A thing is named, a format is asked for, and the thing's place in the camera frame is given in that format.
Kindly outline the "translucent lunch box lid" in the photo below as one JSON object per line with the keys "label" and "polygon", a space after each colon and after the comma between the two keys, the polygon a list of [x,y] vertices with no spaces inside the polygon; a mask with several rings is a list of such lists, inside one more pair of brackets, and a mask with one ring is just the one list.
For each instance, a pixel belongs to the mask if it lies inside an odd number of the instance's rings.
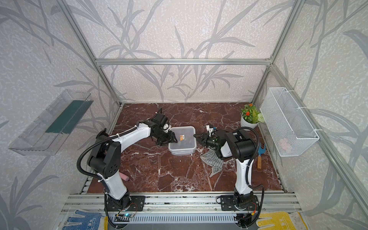
{"label": "translucent lunch box lid", "polygon": [[177,143],[173,142],[168,145],[168,149],[172,154],[177,152],[188,152],[192,154],[196,151],[197,143],[194,137],[196,130],[193,126],[173,127],[171,131],[175,134],[177,139]]}

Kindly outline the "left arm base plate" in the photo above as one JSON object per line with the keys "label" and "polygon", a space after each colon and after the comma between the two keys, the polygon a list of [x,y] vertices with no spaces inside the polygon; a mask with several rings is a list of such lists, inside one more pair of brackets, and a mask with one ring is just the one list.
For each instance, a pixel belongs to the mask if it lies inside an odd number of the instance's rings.
{"label": "left arm base plate", "polygon": [[145,196],[134,195],[124,196],[120,200],[116,200],[106,194],[106,200],[104,202],[104,211],[143,211],[145,204]]}

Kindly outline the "grey striped cloth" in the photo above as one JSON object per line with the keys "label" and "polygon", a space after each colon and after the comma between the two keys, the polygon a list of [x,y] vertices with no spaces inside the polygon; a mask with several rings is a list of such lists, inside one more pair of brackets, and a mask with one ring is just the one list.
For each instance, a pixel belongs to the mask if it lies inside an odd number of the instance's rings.
{"label": "grey striped cloth", "polygon": [[200,159],[208,166],[211,167],[212,171],[210,177],[213,177],[217,173],[220,173],[223,169],[224,161],[219,159],[214,150],[209,150],[205,154],[200,156]]}

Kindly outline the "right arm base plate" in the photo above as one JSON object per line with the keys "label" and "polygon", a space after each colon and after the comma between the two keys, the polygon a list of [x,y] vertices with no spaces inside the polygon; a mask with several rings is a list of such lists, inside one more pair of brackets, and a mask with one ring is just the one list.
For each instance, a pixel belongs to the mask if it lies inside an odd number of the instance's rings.
{"label": "right arm base plate", "polygon": [[254,212],[259,210],[258,197],[252,194],[242,195],[221,195],[220,205],[222,211],[246,211]]}

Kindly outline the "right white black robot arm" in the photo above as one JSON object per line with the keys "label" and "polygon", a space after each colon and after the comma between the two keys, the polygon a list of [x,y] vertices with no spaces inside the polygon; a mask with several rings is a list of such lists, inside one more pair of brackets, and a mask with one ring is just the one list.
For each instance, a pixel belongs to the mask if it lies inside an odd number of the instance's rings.
{"label": "right white black robot arm", "polygon": [[236,183],[234,203],[240,207],[254,198],[251,183],[253,160],[258,154],[260,140],[258,133],[251,127],[240,127],[233,132],[218,130],[194,134],[199,144],[213,149],[220,160],[236,160]]}

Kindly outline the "translucent plastic lunch box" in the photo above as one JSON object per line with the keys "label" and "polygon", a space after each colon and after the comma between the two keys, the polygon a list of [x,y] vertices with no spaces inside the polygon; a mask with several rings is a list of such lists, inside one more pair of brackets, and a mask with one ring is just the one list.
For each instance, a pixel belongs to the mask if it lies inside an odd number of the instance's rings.
{"label": "translucent plastic lunch box", "polygon": [[169,143],[168,149],[175,156],[191,155],[197,149],[197,142],[193,134],[180,135],[178,143]]}

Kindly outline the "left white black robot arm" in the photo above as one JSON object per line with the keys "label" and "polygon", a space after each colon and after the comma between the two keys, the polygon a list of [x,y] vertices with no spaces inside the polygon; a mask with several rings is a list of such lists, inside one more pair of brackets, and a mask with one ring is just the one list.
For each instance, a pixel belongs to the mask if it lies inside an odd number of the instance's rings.
{"label": "left white black robot arm", "polygon": [[87,164],[96,173],[99,182],[103,183],[107,194],[115,201],[128,196],[128,189],[119,174],[121,154],[128,147],[142,139],[153,138],[159,146],[176,143],[175,133],[168,123],[162,124],[153,120],[144,120],[133,128],[114,136],[105,134],[96,138],[90,150]]}

